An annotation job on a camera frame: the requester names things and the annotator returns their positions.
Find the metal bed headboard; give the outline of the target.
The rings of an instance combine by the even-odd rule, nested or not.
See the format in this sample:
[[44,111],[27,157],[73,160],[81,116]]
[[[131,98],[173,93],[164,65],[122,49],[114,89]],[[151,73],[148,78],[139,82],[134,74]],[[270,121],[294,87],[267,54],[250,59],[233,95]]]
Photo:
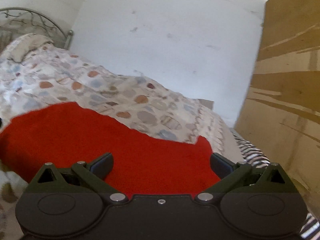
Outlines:
[[69,49],[73,39],[72,30],[64,31],[46,15],[22,7],[1,9],[1,50],[11,41],[28,33],[51,38],[58,48]]

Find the beige pillow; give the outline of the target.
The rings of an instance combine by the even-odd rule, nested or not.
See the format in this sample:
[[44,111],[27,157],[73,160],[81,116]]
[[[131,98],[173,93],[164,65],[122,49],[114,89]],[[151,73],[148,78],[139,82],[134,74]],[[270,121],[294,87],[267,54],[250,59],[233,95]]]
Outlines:
[[47,43],[54,43],[54,41],[49,37],[35,33],[22,35],[17,39],[17,44],[13,46],[7,59],[21,63],[29,52]]

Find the patterned white duvet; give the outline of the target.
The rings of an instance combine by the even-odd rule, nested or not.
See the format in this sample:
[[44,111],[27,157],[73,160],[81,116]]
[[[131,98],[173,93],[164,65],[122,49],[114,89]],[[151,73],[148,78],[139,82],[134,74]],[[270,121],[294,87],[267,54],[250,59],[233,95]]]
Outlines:
[[[225,122],[198,100],[147,77],[113,74],[51,43],[17,63],[7,59],[16,44],[17,40],[1,52],[1,132],[17,116],[74,102],[155,139],[195,144],[204,137],[212,153],[242,161]],[[1,239],[23,235],[15,206],[29,182],[1,161]]]

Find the wooden wardrobe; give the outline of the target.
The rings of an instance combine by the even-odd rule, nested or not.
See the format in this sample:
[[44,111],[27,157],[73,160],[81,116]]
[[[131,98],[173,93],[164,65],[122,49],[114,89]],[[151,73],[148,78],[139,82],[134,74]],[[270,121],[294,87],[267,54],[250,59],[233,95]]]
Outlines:
[[319,0],[268,0],[235,130],[319,206]]

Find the red knit garment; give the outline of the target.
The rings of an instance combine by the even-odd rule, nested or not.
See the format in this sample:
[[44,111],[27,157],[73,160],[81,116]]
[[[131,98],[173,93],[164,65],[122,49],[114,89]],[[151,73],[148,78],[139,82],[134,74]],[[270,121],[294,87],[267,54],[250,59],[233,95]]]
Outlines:
[[17,116],[1,132],[1,161],[25,181],[44,163],[65,168],[105,153],[114,158],[105,181],[127,196],[196,195],[219,181],[204,137],[195,144],[155,139],[74,102]]

